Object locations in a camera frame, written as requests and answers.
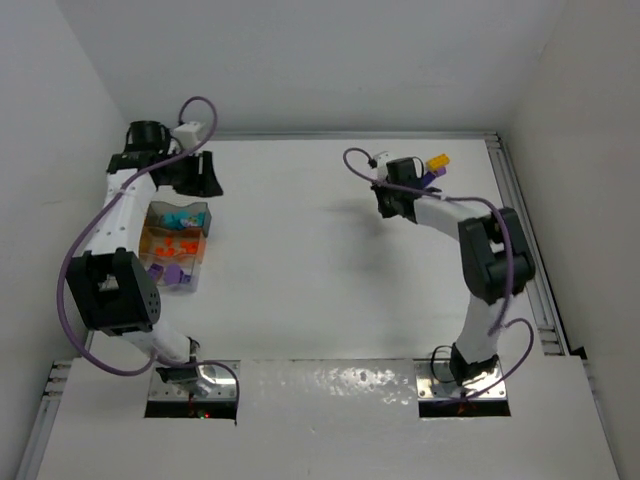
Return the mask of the purple lego plate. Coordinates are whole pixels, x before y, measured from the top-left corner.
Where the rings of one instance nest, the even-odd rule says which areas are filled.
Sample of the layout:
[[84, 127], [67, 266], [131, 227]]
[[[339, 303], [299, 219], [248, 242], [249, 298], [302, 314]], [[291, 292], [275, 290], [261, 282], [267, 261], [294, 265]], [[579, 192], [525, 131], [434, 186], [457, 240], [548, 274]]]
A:
[[438, 178], [444, 176], [446, 173], [447, 170], [445, 167], [426, 171], [421, 178], [421, 187], [427, 190]]

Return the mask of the teal 2x4 lego brick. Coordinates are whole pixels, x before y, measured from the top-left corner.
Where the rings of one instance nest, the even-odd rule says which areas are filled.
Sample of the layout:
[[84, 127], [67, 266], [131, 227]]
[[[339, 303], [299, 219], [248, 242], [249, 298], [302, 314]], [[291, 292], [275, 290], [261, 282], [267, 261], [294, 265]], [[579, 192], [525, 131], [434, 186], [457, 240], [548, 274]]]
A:
[[161, 226], [169, 230], [182, 230], [184, 226], [181, 224], [181, 219], [184, 218], [182, 212], [166, 213], [161, 218]]

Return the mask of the yellow lego brick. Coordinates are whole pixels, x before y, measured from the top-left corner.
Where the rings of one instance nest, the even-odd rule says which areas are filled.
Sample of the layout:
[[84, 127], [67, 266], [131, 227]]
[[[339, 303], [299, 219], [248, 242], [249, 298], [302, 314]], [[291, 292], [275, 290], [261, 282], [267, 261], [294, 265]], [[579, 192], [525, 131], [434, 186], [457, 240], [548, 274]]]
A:
[[450, 158], [446, 154], [440, 154], [425, 162], [425, 166], [429, 171], [437, 172], [445, 169], [450, 163]]

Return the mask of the orange round lego piece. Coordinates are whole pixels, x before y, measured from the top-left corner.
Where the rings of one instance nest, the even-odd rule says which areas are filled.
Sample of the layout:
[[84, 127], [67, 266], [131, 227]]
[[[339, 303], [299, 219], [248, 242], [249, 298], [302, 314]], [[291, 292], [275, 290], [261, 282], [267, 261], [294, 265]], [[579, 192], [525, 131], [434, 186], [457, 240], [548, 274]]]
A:
[[175, 250], [173, 248], [158, 247], [155, 249], [155, 255], [159, 257], [173, 257]]

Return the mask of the purple arch lego brick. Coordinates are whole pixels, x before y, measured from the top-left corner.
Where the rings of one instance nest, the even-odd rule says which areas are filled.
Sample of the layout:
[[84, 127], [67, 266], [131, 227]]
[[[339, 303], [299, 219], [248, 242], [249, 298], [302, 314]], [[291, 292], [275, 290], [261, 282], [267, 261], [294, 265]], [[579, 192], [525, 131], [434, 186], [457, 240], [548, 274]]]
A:
[[178, 264], [170, 264], [164, 272], [164, 283], [166, 286], [188, 285], [191, 283], [192, 275], [186, 273]]

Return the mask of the lilac lego brick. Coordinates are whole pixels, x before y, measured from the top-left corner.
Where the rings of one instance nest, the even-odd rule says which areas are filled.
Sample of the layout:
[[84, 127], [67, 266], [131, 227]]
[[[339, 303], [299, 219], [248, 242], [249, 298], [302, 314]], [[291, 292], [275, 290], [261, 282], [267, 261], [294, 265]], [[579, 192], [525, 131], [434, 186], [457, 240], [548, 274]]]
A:
[[162, 276], [164, 274], [164, 267], [162, 265], [153, 263], [147, 269], [147, 273], [155, 283], [158, 283], [162, 279]]

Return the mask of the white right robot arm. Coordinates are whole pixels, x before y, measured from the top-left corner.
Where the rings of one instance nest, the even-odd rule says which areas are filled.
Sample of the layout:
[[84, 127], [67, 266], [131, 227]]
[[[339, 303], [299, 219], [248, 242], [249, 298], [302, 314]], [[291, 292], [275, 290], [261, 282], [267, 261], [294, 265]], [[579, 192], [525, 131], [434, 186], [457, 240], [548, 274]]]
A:
[[384, 218], [400, 216], [458, 242], [470, 300], [461, 333], [451, 346], [449, 369], [459, 386], [493, 369], [497, 343], [512, 297], [535, 277], [536, 266], [519, 215], [478, 197], [445, 196], [431, 183], [448, 158], [417, 165], [383, 152], [368, 160], [371, 189]]

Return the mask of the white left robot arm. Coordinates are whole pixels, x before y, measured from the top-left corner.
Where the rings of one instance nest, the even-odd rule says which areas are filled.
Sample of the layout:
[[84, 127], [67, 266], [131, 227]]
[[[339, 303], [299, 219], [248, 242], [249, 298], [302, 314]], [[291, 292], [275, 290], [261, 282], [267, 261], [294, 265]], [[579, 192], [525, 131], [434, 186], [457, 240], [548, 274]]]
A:
[[[64, 257], [56, 292], [59, 321], [78, 353], [106, 373], [133, 377], [156, 363], [178, 368], [196, 363], [196, 341], [162, 319], [160, 292], [138, 249], [160, 187], [191, 197], [221, 195], [212, 154], [204, 148], [211, 136], [196, 121], [180, 121], [174, 129], [155, 121], [131, 123], [122, 152], [109, 160], [102, 209]], [[93, 355], [71, 330], [66, 291], [88, 331], [133, 345], [146, 356], [146, 364], [136, 371], [123, 370]]]

